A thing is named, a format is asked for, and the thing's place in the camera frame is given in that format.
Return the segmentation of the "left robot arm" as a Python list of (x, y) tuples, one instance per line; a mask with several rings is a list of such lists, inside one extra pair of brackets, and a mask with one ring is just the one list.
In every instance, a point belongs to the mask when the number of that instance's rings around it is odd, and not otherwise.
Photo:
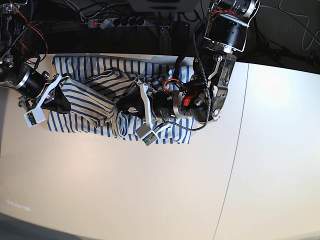
[(258, 0), (213, 0), (206, 18), (196, 27), (204, 35), (201, 45), (193, 44), (195, 58), (189, 81), (179, 77), (183, 61), (180, 56), (172, 77), (161, 82), (160, 90), (138, 83), (117, 102), (116, 108), (148, 122), (160, 119), (160, 127), (187, 118), (193, 118), (201, 128), (215, 121), (228, 94), (237, 60), (234, 52), (244, 51), (250, 23), (260, 4)]

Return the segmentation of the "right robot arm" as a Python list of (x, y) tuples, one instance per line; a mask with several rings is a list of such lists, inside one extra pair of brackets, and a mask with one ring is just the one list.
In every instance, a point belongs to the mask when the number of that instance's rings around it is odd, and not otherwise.
[(47, 71), (38, 72), (44, 57), (23, 43), (27, 31), (43, 34), (33, 25), (32, 0), (0, 2), (0, 86), (18, 92), (18, 106), (30, 111), (36, 106), (59, 114), (71, 111), (71, 104)]

